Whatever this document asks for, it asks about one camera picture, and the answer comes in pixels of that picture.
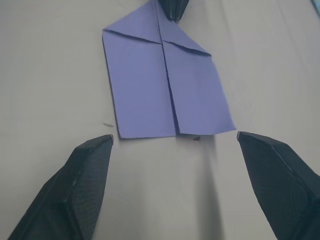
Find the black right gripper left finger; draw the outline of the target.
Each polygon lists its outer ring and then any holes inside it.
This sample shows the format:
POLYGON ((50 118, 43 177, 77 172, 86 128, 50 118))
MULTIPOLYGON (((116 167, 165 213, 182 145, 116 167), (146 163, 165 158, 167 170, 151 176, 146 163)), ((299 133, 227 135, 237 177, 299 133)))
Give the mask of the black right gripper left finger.
POLYGON ((77 146, 40 189, 10 240, 90 240, 101 211, 113 135, 77 146))

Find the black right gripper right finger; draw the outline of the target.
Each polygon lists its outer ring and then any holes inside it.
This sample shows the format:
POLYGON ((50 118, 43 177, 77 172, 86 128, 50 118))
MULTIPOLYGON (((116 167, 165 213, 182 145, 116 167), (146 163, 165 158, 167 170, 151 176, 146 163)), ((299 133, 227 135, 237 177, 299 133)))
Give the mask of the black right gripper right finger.
POLYGON ((278 240, 320 238, 320 176, 286 143, 240 131, 257 201, 278 240))

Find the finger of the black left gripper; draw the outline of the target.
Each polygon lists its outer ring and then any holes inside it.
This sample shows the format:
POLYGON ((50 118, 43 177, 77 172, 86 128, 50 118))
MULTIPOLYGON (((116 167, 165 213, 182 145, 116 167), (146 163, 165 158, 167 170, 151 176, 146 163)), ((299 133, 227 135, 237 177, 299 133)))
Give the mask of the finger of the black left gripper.
POLYGON ((173 0, 159 0, 158 1, 165 16, 169 20, 174 19, 174 1, 173 0))
POLYGON ((178 22, 182 18, 183 14, 187 8, 188 3, 189 3, 189 0, 174 0, 173 1, 173 20, 175 22, 178 22))

